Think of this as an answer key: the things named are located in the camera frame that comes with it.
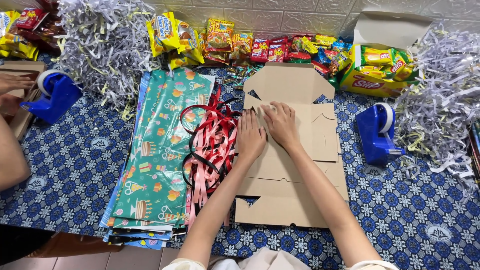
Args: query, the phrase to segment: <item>sleeve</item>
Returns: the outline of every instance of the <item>sleeve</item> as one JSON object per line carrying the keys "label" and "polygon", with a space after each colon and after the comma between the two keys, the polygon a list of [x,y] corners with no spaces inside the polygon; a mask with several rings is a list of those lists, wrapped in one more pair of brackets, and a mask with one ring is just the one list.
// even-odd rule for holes
{"label": "sleeve", "polygon": [[201,262],[178,258],[173,260],[169,265],[162,270],[205,270],[205,266]]}
{"label": "sleeve", "polygon": [[358,262],[351,268],[346,268],[346,270],[398,270],[398,268],[387,261],[367,260]]}

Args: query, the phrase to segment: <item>shredded paper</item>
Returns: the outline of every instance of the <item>shredded paper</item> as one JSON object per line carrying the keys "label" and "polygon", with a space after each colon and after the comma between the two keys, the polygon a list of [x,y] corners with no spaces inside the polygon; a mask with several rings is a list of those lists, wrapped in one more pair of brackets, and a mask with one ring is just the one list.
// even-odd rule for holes
{"label": "shredded paper", "polygon": [[154,10],[141,0],[60,0],[66,35],[59,38],[60,66],[83,91],[128,112],[138,99],[144,70],[155,64],[145,22]]}
{"label": "shredded paper", "polygon": [[[429,154],[464,187],[468,199],[478,186],[467,157],[468,130],[480,117],[478,52],[480,35],[432,27],[415,47],[420,83],[404,90],[393,105],[396,140],[409,151]],[[467,166],[467,172],[457,170]]]}

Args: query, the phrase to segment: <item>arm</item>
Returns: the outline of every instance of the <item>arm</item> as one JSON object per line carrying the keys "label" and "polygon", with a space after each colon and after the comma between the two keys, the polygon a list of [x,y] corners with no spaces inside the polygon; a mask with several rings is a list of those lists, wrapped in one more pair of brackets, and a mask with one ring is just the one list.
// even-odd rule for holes
{"label": "arm", "polygon": [[335,238],[345,265],[351,267],[365,260],[382,260],[365,236],[348,204],[300,144],[295,127],[295,111],[285,103],[271,102],[271,104],[276,107],[277,113],[262,105],[266,113],[264,119],[268,130],[273,139],[281,144],[292,158]]}
{"label": "arm", "polygon": [[[0,74],[0,95],[16,89],[29,89],[33,84],[29,78]],[[0,191],[2,191],[30,176],[24,153],[3,117],[0,117],[0,149]]]}
{"label": "arm", "polygon": [[266,132],[259,129],[254,111],[245,111],[238,122],[237,149],[239,157],[234,167],[210,196],[187,234],[178,258],[201,262],[207,267],[212,241],[222,226],[233,199],[247,171],[266,144]]}

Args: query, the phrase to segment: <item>green wrapping paper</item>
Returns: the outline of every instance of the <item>green wrapping paper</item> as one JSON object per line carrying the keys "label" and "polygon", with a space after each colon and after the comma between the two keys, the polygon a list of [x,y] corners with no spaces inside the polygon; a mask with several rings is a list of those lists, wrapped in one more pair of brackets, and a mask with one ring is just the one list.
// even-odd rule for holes
{"label": "green wrapping paper", "polygon": [[[174,72],[174,79],[162,71],[152,72],[139,133],[126,167],[129,171],[112,214],[136,221],[116,219],[118,228],[131,227],[133,223],[135,226],[179,227],[188,218],[185,216],[187,187],[181,164],[190,152],[191,135],[182,127],[180,114],[188,106],[206,105],[214,82],[189,70]],[[202,109],[186,112],[185,127],[194,130],[203,114]]]}

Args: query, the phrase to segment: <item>tape roll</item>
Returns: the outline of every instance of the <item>tape roll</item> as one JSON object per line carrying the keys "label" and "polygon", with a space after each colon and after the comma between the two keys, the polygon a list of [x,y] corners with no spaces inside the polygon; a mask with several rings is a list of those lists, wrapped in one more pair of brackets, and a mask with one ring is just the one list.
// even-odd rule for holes
{"label": "tape roll", "polygon": [[374,106],[382,106],[385,110],[385,113],[387,114],[387,120],[385,121],[385,125],[383,126],[383,128],[378,132],[378,133],[386,133],[388,132],[388,130],[390,129],[390,127],[392,126],[393,124],[393,110],[392,110],[392,107],[390,107],[390,105],[388,105],[387,103],[385,102],[378,102],[378,103],[375,103]]}
{"label": "tape roll", "polygon": [[51,97],[52,95],[45,89],[45,87],[43,86],[43,83],[44,83],[44,81],[45,81],[45,79],[47,78],[48,75],[51,75],[51,74],[54,74],[54,73],[60,73],[60,74],[63,74],[63,75],[67,75],[69,78],[71,78],[70,75],[68,73],[66,73],[65,71],[57,70],[57,69],[50,69],[50,70],[47,70],[47,71],[43,72],[42,74],[40,74],[40,76],[38,76],[38,79],[37,79],[38,89],[48,97]]}

